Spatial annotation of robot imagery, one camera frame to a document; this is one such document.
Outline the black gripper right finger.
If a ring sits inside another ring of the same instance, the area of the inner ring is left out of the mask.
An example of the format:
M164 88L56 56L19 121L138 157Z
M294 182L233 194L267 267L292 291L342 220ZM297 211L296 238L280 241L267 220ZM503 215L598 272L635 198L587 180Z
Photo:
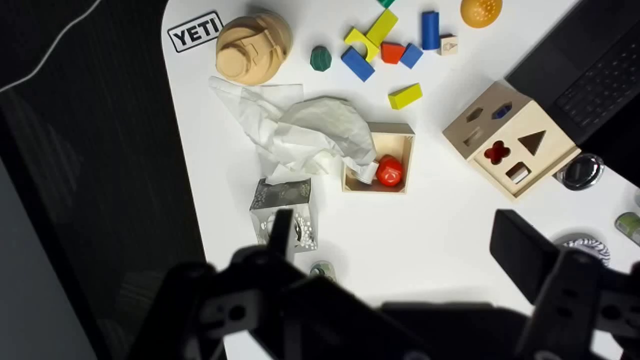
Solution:
M515 342L518 360L600 360L596 329L640 360L638 265L617 272L596 256L546 240L515 210L495 210L490 253L534 305Z

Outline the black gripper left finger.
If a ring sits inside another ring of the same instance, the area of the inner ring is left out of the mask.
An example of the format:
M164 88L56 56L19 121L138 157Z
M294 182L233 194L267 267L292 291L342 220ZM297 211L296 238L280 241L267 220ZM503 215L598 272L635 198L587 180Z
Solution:
M357 360L373 311L326 275L292 262L294 211L277 210L264 246L239 247L217 272L184 262L161 279L128 360L225 360L248 334L273 360Z

